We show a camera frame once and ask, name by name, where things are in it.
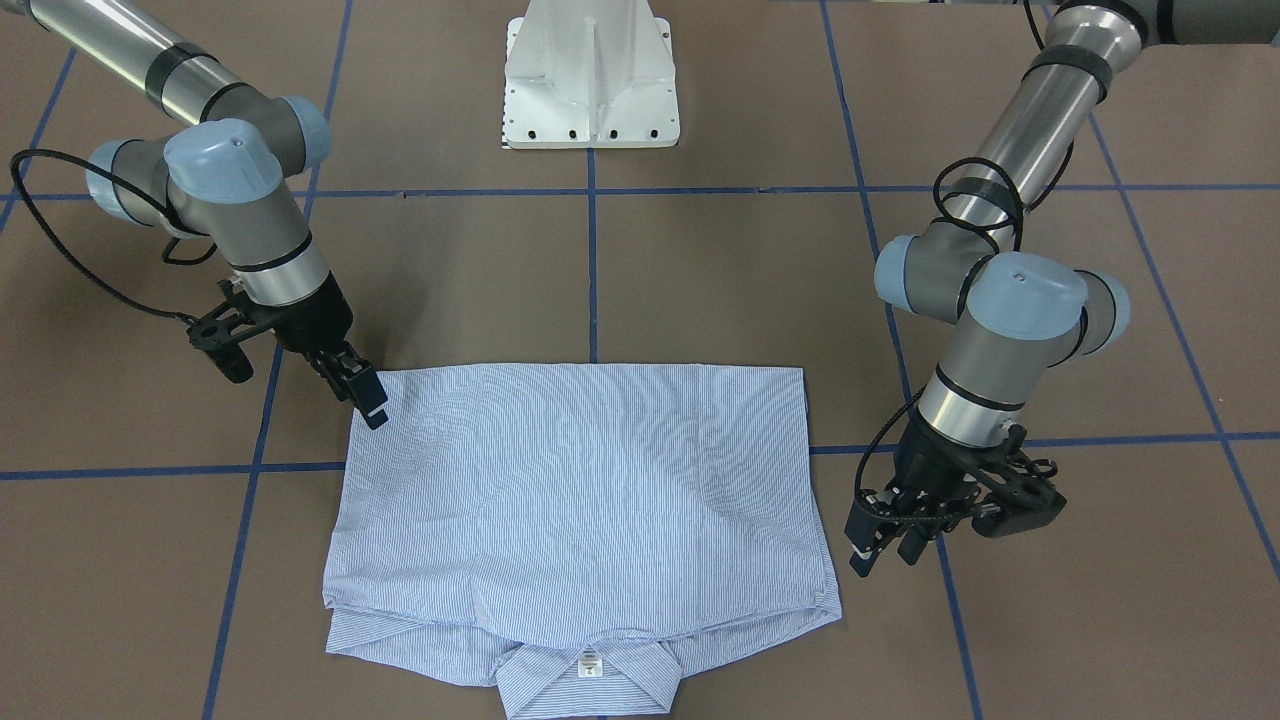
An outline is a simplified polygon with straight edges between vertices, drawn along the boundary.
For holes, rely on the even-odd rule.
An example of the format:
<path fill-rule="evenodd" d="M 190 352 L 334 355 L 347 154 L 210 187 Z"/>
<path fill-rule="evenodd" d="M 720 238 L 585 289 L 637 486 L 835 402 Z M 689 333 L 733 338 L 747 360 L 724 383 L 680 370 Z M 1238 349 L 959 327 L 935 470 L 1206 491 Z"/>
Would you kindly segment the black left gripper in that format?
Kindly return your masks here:
<path fill-rule="evenodd" d="M 899 557 L 915 566 L 933 542 L 933 525 L 923 521 L 1001 514 L 995 497 L 980 492 L 989 480 L 982 466 L 995 460 L 1000 445 L 959 443 L 937 432 L 911 405 L 902 418 L 906 425 L 893 451 L 890 489 L 858 489 L 846 520 L 845 536 L 852 546 L 849 565 L 859 577 L 870 574 L 900 530 Z"/>

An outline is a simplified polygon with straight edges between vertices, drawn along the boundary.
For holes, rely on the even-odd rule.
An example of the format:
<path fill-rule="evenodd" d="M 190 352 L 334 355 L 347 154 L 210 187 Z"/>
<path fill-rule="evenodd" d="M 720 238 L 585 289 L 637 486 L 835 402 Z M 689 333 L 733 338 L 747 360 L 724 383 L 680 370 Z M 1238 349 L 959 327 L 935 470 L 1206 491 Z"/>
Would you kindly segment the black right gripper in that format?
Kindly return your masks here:
<path fill-rule="evenodd" d="M 347 342 L 355 314 L 334 275 L 307 297 L 266 306 L 280 345 L 317 363 L 317 374 L 339 401 L 351 402 L 370 430 L 388 421 L 387 392 L 376 368 Z"/>

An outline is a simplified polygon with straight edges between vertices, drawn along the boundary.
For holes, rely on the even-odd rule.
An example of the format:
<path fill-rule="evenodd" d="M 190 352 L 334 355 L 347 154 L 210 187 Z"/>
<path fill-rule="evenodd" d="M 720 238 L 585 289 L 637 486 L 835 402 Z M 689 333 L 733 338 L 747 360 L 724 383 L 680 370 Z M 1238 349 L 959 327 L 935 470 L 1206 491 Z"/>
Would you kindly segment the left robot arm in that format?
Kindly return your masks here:
<path fill-rule="evenodd" d="M 974 158 L 942 169 L 936 219 L 886 245 L 876 291 L 952 324 L 881 491 L 856 488 L 851 564 L 915 561 L 970 521 L 1050 524 L 1056 466 L 1018 416 L 1048 368 L 1098 352 L 1129 300 L 1021 247 L 1053 163 L 1147 47 L 1277 38 L 1275 1 L 1068 1 Z M 806 480 L 803 373 L 672 364 L 471 364 L 389 372 L 392 424 L 353 430 L 324 575 L 372 593 L 448 582 L 820 587 L 829 555 Z"/>

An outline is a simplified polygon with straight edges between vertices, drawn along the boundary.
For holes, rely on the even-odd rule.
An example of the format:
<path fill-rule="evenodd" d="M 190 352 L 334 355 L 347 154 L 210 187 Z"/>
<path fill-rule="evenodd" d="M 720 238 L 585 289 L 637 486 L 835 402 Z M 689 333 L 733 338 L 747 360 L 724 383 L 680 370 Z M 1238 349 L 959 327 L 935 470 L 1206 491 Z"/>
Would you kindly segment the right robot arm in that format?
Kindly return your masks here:
<path fill-rule="evenodd" d="M 230 268 L 221 301 L 202 316 L 133 309 L 182 323 L 236 383 L 252 374 L 241 345 L 262 333 L 320 373 L 369 368 L 347 340 L 353 314 L 287 183 L 332 150 L 314 104 L 265 96 L 129 1 L 5 1 L 3 10 L 64 38 L 183 123 L 165 138 L 105 143 L 82 164 L 105 213 L 173 241 L 206 238 Z"/>

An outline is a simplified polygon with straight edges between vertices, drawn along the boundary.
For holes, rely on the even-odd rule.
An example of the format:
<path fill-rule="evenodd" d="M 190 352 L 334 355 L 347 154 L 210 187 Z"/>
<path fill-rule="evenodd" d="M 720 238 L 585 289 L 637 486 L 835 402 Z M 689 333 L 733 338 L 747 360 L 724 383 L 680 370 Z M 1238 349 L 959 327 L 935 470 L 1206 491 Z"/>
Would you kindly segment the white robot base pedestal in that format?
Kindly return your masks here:
<path fill-rule="evenodd" d="M 672 28 L 648 1 L 531 1 L 506 27 L 504 79 L 504 149 L 680 141 Z"/>

